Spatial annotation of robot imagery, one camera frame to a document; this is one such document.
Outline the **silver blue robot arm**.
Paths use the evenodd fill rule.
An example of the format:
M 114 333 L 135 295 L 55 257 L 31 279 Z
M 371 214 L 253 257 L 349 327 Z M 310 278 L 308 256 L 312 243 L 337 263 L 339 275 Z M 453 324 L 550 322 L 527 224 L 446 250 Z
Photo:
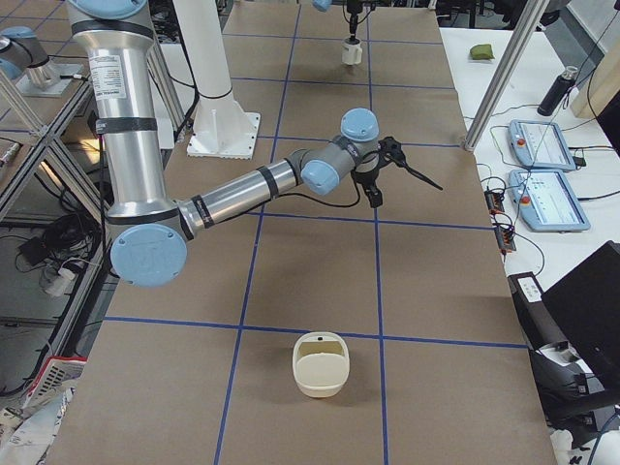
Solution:
M 312 6 L 319 12 L 325 13 L 333 4 L 332 0 L 313 0 Z M 345 0 L 342 2 L 343 17 L 349 25 L 350 33 L 354 35 L 357 27 L 364 22 L 375 6 L 372 1 Z
M 114 201 L 111 264 L 128 283 L 158 287 L 176 278 L 197 232 L 284 196 L 298 185 L 319 200 L 350 177 L 372 206 L 383 198 L 379 171 L 406 168 L 400 143 L 382 137 L 375 114 L 353 108 L 339 134 L 319 149 L 299 149 L 185 201 L 166 189 L 147 55 L 156 37 L 144 1 L 71 1 L 73 37 L 86 51 L 108 157 Z

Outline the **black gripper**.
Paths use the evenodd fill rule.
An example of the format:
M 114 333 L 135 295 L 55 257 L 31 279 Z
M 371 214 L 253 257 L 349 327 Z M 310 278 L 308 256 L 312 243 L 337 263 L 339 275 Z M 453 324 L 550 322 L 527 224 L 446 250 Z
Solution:
M 406 157 L 399 141 L 394 137 L 385 137 L 378 141 L 378 148 L 366 154 L 361 164 L 352 171 L 353 180 L 363 188 L 371 208 L 379 208 L 383 205 L 383 193 L 377 187 L 376 181 L 380 170 L 390 163 L 403 168 L 409 175 L 431 187 L 443 190 L 437 182 L 406 163 Z
M 364 12 L 367 1 L 363 0 L 346 0 L 345 1 L 345 19 L 349 24 L 350 30 L 357 30 L 358 25 L 365 21 L 365 16 L 361 17 Z

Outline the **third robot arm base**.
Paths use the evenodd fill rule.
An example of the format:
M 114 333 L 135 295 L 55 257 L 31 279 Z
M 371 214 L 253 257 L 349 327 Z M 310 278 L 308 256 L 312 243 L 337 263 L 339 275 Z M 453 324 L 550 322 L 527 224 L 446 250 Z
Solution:
M 87 81 L 80 64 L 57 63 L 31 28 L 1 31 L 1 71 L 28 97 L 60 98 L 73 81 Z

